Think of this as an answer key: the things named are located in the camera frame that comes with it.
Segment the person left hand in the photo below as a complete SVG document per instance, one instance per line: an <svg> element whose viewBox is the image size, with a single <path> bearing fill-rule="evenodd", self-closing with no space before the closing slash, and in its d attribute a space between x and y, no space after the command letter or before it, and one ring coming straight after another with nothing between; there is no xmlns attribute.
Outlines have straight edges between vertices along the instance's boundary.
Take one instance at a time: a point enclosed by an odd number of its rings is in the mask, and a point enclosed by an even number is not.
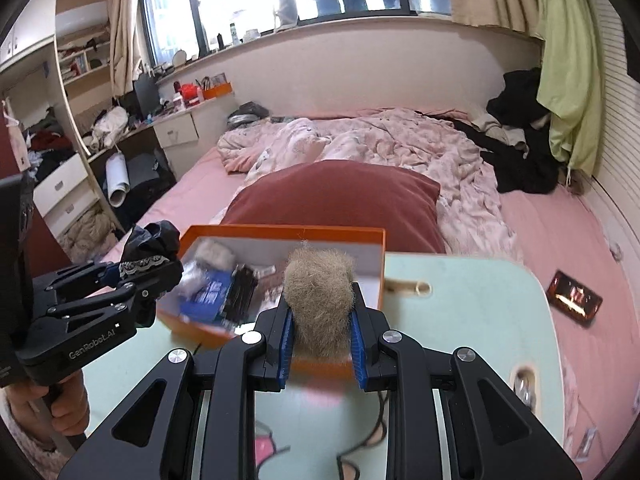
<svg viewBox="0 0 640 480"><path fill-rule="evenodd" d="M51 425L55 431L66 437L82 434L87 429L90 418L84 374L78 370L64 378L58 385L62 391L50 407ZM36 440L50 444L52 440L49 430L39 421L30 405L35 400L43 398L48 393L48 389L36 385L29 379L10 385L3 391L13 418L22 429Z"/></svg>

